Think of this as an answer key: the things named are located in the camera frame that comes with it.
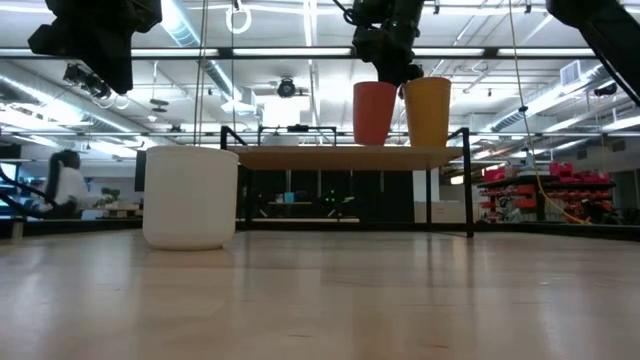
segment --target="person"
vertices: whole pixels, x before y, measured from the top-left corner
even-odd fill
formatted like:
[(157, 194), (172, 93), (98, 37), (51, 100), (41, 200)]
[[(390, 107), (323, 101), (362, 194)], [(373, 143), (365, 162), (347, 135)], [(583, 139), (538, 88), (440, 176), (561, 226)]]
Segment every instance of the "person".
[[(87, 208), (93, 204), (89, 190), (80, 173), (80, 155), (73, 150), (63, 150), (51, 155), (49, 159), (49, 175), (44, 193), (57, 204), (73, 201), (76, 207)], [(82, 211), (73, 216), (80, 218)]]

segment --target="ceiling duct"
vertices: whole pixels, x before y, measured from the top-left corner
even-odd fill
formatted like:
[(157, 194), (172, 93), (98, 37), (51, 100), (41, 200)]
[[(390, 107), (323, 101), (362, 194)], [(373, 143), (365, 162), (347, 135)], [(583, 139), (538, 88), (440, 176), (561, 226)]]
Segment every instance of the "ceiling duct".
[[(599, 61), (575, 61), (560, 70), (560, 79), (542, 89), (525, 96), (524, 103), (529, 107), (527, 116), (531, 117), (561, 103), (579, 89), (601, 85), (600, 82), (610, 76)], [(524, 115), (518, 111), (520, 104), (499, 113), (483, 131), (499, 132), (504, 128), (524, 120)]]
[[(178, 46), (198, 47), (202, 45), (200, 35), (198, 35), (194, 26), (189, 21), (186, 8), (182, 4), (181, 0), (162, 0), (162, 10), (163, 21), (161, 25)], [(204, 66), (205, 72), (209, 75), (213, 83), (218, 87), (222, 96), (227, 101), (233, 102), (235, 99), (240, 103), (243, 99), (252, 98), (251, 95), (243, 96), (242, 91), (233, 86), (229, 76), (224, 73), (220, 65), (218, 65), (214, 60), (204, 60), (200, 65)]]
[[(29, 101), (14, 103), (28, 103), (38, 105), (38, 112), (63, 123), (93, 120), (94, 127), (113, 129), (122, 132), (146, 132), (149, 129), (117, 115), (109, 110), (101, 109), (75, 93), (34, 74), (15, 66), (7, 61), (0, 62), (0, 84), (11, 89), (18, 99)], [(173, 144), (167, 139), (157, 139), (158, 144)]]

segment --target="yellow cable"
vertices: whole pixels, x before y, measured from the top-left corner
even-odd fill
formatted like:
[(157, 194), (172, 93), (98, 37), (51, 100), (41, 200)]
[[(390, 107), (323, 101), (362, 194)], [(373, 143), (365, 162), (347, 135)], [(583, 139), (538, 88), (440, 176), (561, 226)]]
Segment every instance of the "yellow cable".
[[(525, 103), (524, 103), (524, 94), (522, 92), (522, 82), (520, 80), (520, 66), (519, 66), (519, 62), (518, 62), (518, 49), (517, 49), (517, 44), (516, 44), (516, 27), (513, 24), (513, 3), (512, 0), (509, 0), (509, 22), (511, 24), (511, 39), (513, 41), (513, 57), (515, 60), (515, 65), (516, 65), (516, 78), (518, 80), (518, 95), (520, 97), (520, 105), (522, 107), (525, 107)], [(578, 224), (589, 224), (588, 222), (579, 219), (569, 213), (567, 213), (566, 211), (564, 211), (563, 208), (561, 208), (560, 206), (558, 206), (553, 200), (551, 200), (551, 198), (549, 198), (549, 196), (547, 195), (547, 193), (544, 191), (544, 188), (542, 187), (542, 180), (540, 179), (540, 173), (538, 172), (538, 164), (536, 162), (536, 153), (535, 150), (533, 148), (533, 138), (531, 137), (531, 132), (529, 131), (529, 123), (527, 122), (527, 114), (525, 112), (522, 113), (523, 118), (524, 118), (524, 126), (527, 130), (527, 139), (529, 142), (529, 147), (531, 147), (531, 155), (533, 155), (533, 170), (536, 174), (536, 180), (538, 181), (538, 188), (540, 189), (540, 192), (542, 193), (542, 196), (544, 196), (544, 198), (546, 199), (546, 201), (548, 203), (550, 203), (553, 207), (555, 207), (556, 209), (560, 210), (564, 216), (566, 216), (568, 219), (573, 220), (574, 222), (578, 223)]]

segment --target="floor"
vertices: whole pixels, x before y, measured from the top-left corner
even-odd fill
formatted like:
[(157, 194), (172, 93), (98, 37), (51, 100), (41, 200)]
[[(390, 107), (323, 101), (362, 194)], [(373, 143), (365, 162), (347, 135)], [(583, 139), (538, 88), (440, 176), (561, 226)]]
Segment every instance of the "floor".
[(139, 231), (0, 247), (0, 359), (638, 359), (640, 243)]

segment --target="ceiling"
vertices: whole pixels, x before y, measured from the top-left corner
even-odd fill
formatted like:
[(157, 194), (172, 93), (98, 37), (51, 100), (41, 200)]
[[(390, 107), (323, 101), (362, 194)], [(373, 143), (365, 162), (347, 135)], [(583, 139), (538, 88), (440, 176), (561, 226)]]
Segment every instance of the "ceiling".
[[(205, 14), (206, 40), (203, 39), (203, 43), (213, 48), (350, 46), (354, 29), (344, 22), (335, 5), (330, 0), (318, 0), (317, 17), (314, 17), (305, 15), (305, 1), (307, 0), (245, 0), (242, 5), (250, 9), (252, 22), (241, 34), (232, 34), (227, 28), (225, 16), (230, 2), (209, 1), (210, 8)], [(175, 2), (184, 6), (188, 21), (200, 33), (203, 2), (193, 0), (175, 0)], [(576, 30), (564, 26), (543, 12), (543, 1), (533, 1), (535, 11), (530, 14), (524, 13), (522, 7), (524, 1), (515, 1), (515, 3), (518, 4), (514, 22), (519, 46), (586, 47)], [(636, 4), (635, 1), (623, 1), (623, 3), (629, 7), (635, 5), (640, 7), (640, 4)], [(315, 2), (309, 1), (308, 4), (314, 6)], [(482, 11), (504, 9), (507, 4), (506, 0), (443, 0), (441, 14), (432, 14), (431, 8), (423, 12), (420, 22), (421, 36), (416, 39), (415, 46), (511, 47), (508, 15), (487, 15), (478, 10), (479, 8), (482, 8)], [(234, 15), (233, 22), (236, 27), (242, 26), (244, 16), (244, 14)], [(305, 18), (312, 24), (307, 30), (305, 30)], [(4, 29), (11, 29), (11, 31), (0, 38), (0, 48), (27, 47), (27, 39), (38, 26), (51, 23), (53, 19), (53, 15), (47, 12), (44, 1), (2, 1), (0, 24)], [(147, 34), (135, 34), (133, 46), (134, 48), (175, 48), (176, 42), (163, 26), (158, 25)], [(26, 70), (32, 77), (32, 81), (25, 78), (26, 86), (37, 90), (43, 83), (53, 85), (55, 87), (47, 86), (47, 89), (57, 88), (61, 96), (60, 100), (70, 99), (70, 96), (73, 96), (73, 99), (79, 99), (74, 106), (81, 107), (85, 113), (90, 114), (101, 110), (102, 118), (115, 117), (119, 123), (128, 124), (128, 127), (134, 126), (137, 131), (145, 129), (167, 131), (172, 125), (178, 124), (183, 130), (193, 131), (194, 124), (197, 124), (196, 128), (200, 128), (200, 122), (204, 131), (217, 131), (221, 125), (235, 126), (238, 131), (249, 131), (256, 130), (259, 123), (258, 116), (254, 114), (223, 111), (221, 106), (227, 101), (208, 76), (204, 77), (204, 86), (201, 87), (203, 90), (198, 91), (198, 64), (192, 60), (162, 58), (157, 61), (134, 61), (134, 89), (127, 94), (128, 100), (111, 98), (98, 102), (102, 107), (112, 104), (108, 109), (99, 109), (86, 92), (77, 87), (69, 88), (62, 80), (67, 65), (77, 61), (4, 59), (0, 62)], [(416, 62), (422, 65), (425, 73), (447, 77), (453, 82), (450, 110), (452, 130), (460, 126), (469, 126), (472, 130), (486, 131), (483, 128), (494, 122), (497, 115), (519, 104), (515, 64), (512, 60), (420, 59)], [(548, 84), (558, 81), (560, 69), (571, 62), (571, 59), (520, 61), (522, 89), (525, 95), (531, 96)], [(352, 86), (360, 81), (376, 79), (376, 72), (372, 65), (352, 59), (313, 60), (311, 66), (310, 62), (304, 58), (217, 60), (217, 64), (235, 87), (252, 89), (259, 105), (276, 101), (274, 84), (283, 77), (291, 77), (296, 86), (305, 89), (305, 92), (303, 96), (294, 97), (284, 104), (301, 109), (300, 122), (311, 125), (315, 120), (317, 125), (337, 126), (343, 131), (352, 129)], [(308, 89), (311, 88), (311, 74), (315, 76), (316, 73), (314, 95), (318, 97), (318, 117), (314, 119), (310, 111), (311, 99)], [(196, 112), (196, 98), (199, 96), (198, 101), (203, 104), (202, 113)], [(166, 106), (167, 112), (153, 113), (151, 109), (155, 106), (149, 103), (152, 98), (168, 101), (170, 105)], [(541, 131), (553, 124), (588, 112), (592, 106), (593, 104), (584, 94), (567, 97), (562, 102), (539, 112), (538, 122), (541, 129), (535, 130)], [(392, 122), (394, 130), (406, 129), (402, 110), (403, 105), (398, 101)], [(152, 122), (149, 115), (154, 115), (157, 119)], [(589, 120), (591, 119), (585, 119), (584, 124), (589, 124)], [(186, 138), (175, 141), (186, 143), (191, 140)], [(207, 138), (205, 141), (216, 142), (217, 140)]]

